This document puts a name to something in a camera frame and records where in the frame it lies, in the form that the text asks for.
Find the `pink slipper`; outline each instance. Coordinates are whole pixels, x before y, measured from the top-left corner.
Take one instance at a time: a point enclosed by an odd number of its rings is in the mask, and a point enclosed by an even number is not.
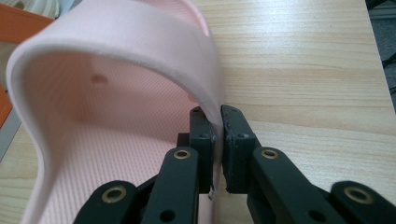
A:
[[[7,84],[39,164],[22,223],[72,223],[106,182],[158,174],[198,105],[222,136],[219,57],[187,0],[84,0],[14,51]],[[201,195],[199,222],[213,211]]]

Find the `gray object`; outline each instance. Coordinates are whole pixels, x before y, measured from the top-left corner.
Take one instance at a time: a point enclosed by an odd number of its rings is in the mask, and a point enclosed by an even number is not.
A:
[[[369,11],[371,20],[396,19],[396,3],[385,2]]]
[[[73,9],[76,5],[80,4],[82,0],[59,0],[59,4],[61,5],[61,11],[59,16],[66,14],[68,11]]]
[[[384,61],[396,52],[396,19],[372,20],[371,23],[381,61]],[[384,72],[389,88],[396,87],[396,63],[388,65]],[[395,107],[396,93],[391,98]]]
[[[8,115],[8,118],[0,129],[0,161],[7,152],[9,145],[14,139],[15,133],[20,128],[21,121],[14,109]]]

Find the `wooden table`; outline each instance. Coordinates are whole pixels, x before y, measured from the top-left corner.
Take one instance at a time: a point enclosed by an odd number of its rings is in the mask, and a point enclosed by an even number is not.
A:
[[[315,185],[361,182],[396,203],[396,119],[363,0],[197,0],[216,38],[226,104]],[[36,156],[20,128],[0,163],[0,223],[18,223]],[[251,222],[221,186],[221,222]]]

